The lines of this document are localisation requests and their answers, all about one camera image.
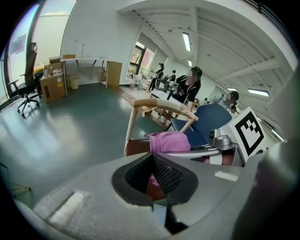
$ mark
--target pink towel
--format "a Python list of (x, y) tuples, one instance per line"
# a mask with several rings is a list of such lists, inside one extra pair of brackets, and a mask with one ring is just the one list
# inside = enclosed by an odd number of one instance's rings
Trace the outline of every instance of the pink towel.
[[(184, 152), (191, 151), (191, 145), (184, 133), (180, 132), (162, 132), (145, 135), (150, 138), (151, 152)], [(152, 184), (159, 186), (153, 174), (150, 179)]]

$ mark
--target ceiling light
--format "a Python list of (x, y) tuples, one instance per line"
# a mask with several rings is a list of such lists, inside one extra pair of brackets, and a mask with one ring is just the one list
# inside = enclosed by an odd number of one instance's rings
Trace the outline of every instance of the ceiling light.
[(251, 93), (263, 95), (263, 96), (266, 96), (266, 97), (270, 96), (267, 91), (263, 91), (263, 90), (248, 89), (248, 91), (251, 92)]
[(187, 33), (185, 33), (185, 32), (182, 35), (183, 35), (184, 43), (186, 45), (186, 49), (187, 49), (187, 51), (190, 52), (191, 51), (191, 45), (189, 43), (189, 35)]
[(271, 130), (276, 135), (276, 137), (278, 137), (282, 142), (284, 142), (284, 139), (277, 132), (275, 132), (273, 129)]

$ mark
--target ceiling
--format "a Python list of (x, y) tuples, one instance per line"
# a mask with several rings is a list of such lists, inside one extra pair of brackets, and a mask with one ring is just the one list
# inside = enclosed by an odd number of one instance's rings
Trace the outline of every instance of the ceiling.
[[(190, 59), (221, 88), (236, 88), (240, 105), (250, 106), (280, 133), (268, 104), (293, 71), (260, 28), (237, 13), (199, 7), (169, 5), (135, 9), (134, 13), (159, 35), (178, 62), (187, 65)], [(185, 48), (183, 32), (190, 35), (190, 52)], [(270, 97), (251, 94), (249, 88), (268, 91)]]

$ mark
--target railing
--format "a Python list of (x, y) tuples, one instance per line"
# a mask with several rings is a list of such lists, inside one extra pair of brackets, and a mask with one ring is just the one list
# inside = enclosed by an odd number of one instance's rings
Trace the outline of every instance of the railing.
[(293, 41), (293, 38), (289, 32), (289, 30), (285, 27), (284, 23), (279, 19), (279, 17), (274, 13), (269, 7), (266, 5), (255, 2), (253, 0), (243, 0), (245, 3), (256, 9), (261, 15), (263, 15), (265, 18), (267, 18), (269, 21), (271, 21), (278, 30), (282, 33), (282, 35), (285, 37), (291, 48), (293, 49), (295, 55), (297, 58), (300, 58), (300, 52), (296, 46), (296, 44)]

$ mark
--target blue chair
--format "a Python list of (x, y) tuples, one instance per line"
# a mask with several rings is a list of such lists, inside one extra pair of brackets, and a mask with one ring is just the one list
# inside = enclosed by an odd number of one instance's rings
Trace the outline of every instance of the blue chair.
[[(232, 119), (230, 113), (219, 104), (198, 107), (196, 116), (199, 120), (184, 133), (192, 147), (208, 144), (210, 131), (222, 127)], [(186, 121), (171, 119), (171, 123), (176, 131), (180, 131)]]

